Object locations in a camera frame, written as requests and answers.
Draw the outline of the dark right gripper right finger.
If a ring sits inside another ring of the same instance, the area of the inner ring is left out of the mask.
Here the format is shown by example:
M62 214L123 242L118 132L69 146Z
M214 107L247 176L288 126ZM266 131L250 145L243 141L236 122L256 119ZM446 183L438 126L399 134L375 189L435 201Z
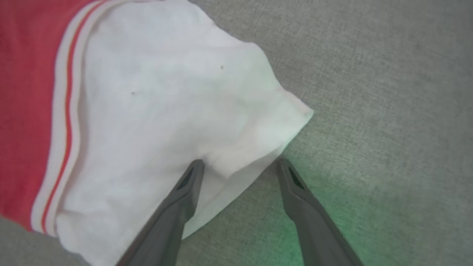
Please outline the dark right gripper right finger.
M362 266L360 258L289 160L277 161L277 177L284 210L297 229L304 265Z

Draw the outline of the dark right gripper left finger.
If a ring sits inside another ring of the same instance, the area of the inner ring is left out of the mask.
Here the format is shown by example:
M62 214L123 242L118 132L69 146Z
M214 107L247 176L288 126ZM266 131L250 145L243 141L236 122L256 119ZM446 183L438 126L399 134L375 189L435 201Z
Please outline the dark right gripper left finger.
M205 164L194 160L150 216L117 266L174 266L184 227L196 211Z

